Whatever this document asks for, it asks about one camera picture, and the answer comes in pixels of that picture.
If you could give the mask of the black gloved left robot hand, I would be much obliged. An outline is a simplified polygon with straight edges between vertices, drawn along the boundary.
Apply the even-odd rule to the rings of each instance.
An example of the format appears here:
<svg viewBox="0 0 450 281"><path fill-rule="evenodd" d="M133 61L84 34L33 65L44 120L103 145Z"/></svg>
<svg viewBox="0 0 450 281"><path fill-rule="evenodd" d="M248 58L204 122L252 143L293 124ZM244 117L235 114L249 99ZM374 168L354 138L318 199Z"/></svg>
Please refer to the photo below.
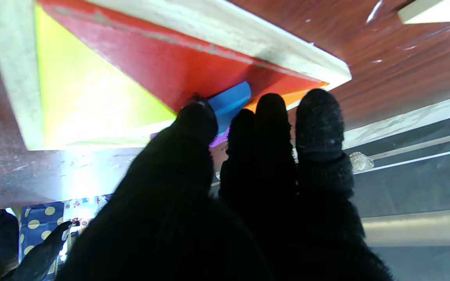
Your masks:
<svg viewBox="0 0 450 281"><path fill-rule="evenodd" d="M296 164L284 100L265 94L233 119L212 199L217 119L194 96L133 160L56 280L392 281L350 201L344 128L337 99L310 90Z"/></svg>

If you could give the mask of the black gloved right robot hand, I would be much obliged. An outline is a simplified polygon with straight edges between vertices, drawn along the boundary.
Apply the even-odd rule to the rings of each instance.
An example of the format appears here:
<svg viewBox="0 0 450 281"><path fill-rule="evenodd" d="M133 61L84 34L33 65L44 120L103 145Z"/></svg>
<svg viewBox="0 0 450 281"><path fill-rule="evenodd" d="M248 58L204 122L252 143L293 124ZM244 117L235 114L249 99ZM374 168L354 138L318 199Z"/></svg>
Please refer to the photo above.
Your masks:
<svg viewBox="0 0 450 281"><path fill-rule="evenodd" d="M49 268L59 256L69 235L72 222L58 225L43 241L32 248L14 270L2 277L2 281L43 281Z"/></svg>

